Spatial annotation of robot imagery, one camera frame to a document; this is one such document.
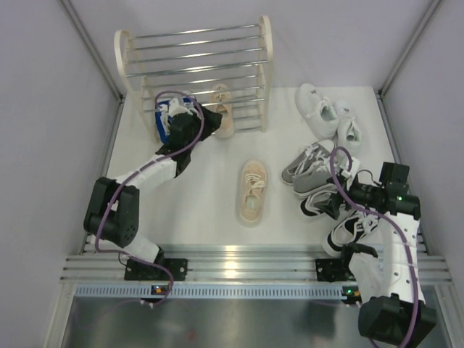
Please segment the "beige lace sneaker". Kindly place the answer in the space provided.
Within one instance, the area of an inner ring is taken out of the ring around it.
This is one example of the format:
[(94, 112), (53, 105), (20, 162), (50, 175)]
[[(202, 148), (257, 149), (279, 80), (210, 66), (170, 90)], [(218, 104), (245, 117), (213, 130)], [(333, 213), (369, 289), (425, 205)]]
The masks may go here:
[(261, 220), (267, 187), (265, 164), (258, 159), (247, 160), (242, 168), (239, 189), (239, 217), (245, 225), (256, 225)]
[(213, 90), (214, 92), (210, 96), (210, 102), (213, 103), (213, 105), (210, 109), (222, 115), (220, 127), (215, 131), (215, 135), (218, 138), (229, 138), (235, 132), (232, 111), (233, 105), (230, 103), (232, 94), (228, 90), (227, 85), (223, 83), (213, 86)]

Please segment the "blue canvas sneaker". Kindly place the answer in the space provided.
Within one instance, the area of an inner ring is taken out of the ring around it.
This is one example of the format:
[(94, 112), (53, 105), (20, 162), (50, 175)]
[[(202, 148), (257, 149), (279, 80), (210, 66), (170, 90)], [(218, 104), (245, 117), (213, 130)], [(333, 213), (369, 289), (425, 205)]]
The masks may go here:
[(196, 97), (190, 90), (184, 90), (182, 96), (183, 105), (187, 108), (195, 108)]
[(159, 139), (163, 144), (168, 142), (170, 134), (170, 121), (172, 119), (169, 108), (171, 99), (163, 99), (155, 107), (155, 125), (159, 135)]

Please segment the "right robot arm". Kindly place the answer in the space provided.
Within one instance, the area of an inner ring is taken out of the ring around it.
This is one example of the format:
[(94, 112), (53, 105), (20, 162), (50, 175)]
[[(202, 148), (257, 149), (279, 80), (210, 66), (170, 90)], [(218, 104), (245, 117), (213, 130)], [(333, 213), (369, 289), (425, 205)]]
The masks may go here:
[(371, 246), (350, 242), (339, 261), (341, 275), (355, 279), (360, 290), (358, 331), (373, 343), (416, 347), (436, 325), (436, 310), (426, 305), (418, 280), (420, 199), (409, 192), (408, 166), (385, 162), (378, 186), (359, 182), (357, 167), (355, 159), (341, 165), (332, 180), (339, 184), (336, 193), (319, 207), (337, 218), (346, 203), (378, 218), (383, 255), (379, 257)]

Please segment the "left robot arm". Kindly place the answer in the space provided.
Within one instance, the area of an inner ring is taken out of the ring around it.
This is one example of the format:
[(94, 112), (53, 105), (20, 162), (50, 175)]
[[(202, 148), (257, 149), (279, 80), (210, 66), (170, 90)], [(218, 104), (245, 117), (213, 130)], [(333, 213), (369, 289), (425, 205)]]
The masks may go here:
[(140, 200), (161, 184), (178, 177), (190, 164), (196, 143), (222, 125), (223, 116), (205, 107), (190, 109), (167, 119), (167, 140), (139, 169), (117, 178), (100, 177), (94, 184), (83, 228), (94, 235), (95, 247), (109, 241), (118, 252), (141, 261), (140, 271), (156, 280), (165, 272), (162, 248), (138, 232)]

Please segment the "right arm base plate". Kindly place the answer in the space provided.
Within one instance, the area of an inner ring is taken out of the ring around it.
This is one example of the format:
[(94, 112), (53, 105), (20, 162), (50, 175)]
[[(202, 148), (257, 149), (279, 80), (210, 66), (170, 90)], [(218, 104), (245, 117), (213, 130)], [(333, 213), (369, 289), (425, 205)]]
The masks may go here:
[(319, 258), (315, 260), (317, 280), (320, 282), (355, 281), (348, 265), (341, 259)]

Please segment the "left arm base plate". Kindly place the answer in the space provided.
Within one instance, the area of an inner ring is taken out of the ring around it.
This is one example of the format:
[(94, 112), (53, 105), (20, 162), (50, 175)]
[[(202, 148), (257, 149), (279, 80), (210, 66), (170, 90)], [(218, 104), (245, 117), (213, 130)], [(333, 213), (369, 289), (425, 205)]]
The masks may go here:
[[(184, 281), (188, 271), (188, 260), (185, 258), (165, 258), (161, 266), (173, 276), (174, 281)], [(125, 281), (169, 281), (169, 275), (152, 265), (145, 265), (129, 259), (126, 262)]]

